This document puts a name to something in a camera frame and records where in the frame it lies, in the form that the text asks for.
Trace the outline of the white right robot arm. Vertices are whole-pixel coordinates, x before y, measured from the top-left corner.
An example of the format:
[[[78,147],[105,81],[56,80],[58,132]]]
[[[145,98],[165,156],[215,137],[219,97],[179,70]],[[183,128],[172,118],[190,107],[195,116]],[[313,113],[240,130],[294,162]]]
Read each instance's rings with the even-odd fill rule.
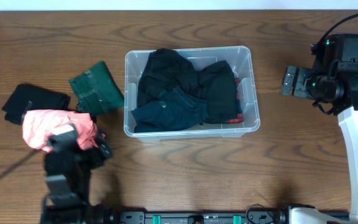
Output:
[[[325,34],[314,45],[312,68],[289,66],[280,93],[313,101],[338,119],[351,180],[348,223],[358,223],[358,34]]]

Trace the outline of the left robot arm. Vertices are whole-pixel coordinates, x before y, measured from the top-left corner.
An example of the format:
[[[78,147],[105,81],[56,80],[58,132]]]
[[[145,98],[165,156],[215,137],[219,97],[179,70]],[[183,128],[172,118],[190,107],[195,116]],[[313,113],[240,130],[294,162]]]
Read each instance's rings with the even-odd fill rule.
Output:
[[[90,203],[91,171],[112,158],[112,152],[102,133],[96,134],[96,145],[85,150],[77,137],[76,131],[69,131],[47,141],[52,147],[44,157],[49,194],[42,201],[40,223],[119,223],[111,208]]]

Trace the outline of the salmon pink cloth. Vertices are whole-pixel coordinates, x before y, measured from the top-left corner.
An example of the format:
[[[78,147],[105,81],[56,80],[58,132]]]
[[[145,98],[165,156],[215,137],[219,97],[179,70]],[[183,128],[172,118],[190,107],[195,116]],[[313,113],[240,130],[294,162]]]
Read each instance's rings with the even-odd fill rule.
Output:
[[[74,130],[76,139],[69,143],[76,144],[83,151],[98,148],[106,140],[106,135],[99,132],[90,114],[64,110],[28,111],[22,123],[22,138],[32,149],[51,152],[53,148],[48,145],[51,136]]]

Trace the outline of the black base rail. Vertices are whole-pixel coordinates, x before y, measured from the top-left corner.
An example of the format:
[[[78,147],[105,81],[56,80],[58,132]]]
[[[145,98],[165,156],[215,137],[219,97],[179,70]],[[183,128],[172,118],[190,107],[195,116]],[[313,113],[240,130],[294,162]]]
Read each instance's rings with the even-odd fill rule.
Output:
[[[180,213],[180,212],[122,212],[118,218],[122,224],[248,224],[291,223],[287,211],[274,212],[251,208],[246,212]]]

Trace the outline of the red black plaid cloth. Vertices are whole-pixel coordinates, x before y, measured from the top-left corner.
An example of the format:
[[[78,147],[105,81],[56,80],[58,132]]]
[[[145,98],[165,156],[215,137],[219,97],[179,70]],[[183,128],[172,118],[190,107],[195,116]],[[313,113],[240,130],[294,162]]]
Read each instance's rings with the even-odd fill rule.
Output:
[[[238,105],[238,109],[237,109],[237,117],[234,119],[229,119],[226,121],[226,124],[236,124],[236,123],[242,123],[244,121],[244,114],[242,112],[241,109],[241,104],[240,104],[240,98],[239,98],[239,92],[237,91],[237,105]]]

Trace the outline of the black garment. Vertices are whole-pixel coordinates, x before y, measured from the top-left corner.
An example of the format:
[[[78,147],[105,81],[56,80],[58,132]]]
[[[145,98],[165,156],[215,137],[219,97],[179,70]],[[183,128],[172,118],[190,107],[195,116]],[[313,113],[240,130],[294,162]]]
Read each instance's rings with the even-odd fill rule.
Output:
[[[239,114],[234,73],[225,60],[196,70],[175,50],[158,49],[150,53],[138,84],[137,106],[144,106],[175,87],[206,100],[206,123],[225,123]]]

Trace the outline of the dark navy cloth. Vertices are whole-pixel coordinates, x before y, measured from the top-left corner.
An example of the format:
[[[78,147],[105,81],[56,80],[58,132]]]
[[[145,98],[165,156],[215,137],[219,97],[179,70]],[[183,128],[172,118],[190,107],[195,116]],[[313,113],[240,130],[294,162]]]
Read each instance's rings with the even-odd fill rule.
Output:
[[[182,131],[208,117],[208,101],[175,87],[161,92],[156,100],[137,107],[132,115],[136,133]]]

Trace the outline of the dark green cloth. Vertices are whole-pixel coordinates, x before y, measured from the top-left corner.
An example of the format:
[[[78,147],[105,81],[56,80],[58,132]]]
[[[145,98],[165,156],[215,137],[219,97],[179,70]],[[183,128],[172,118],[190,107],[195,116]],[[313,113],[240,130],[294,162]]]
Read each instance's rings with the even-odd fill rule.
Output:
[[[99,116],[124,106],[124,96],[104,61],[70,79],[69,84],[78,99],[76,110],[80,113]]]

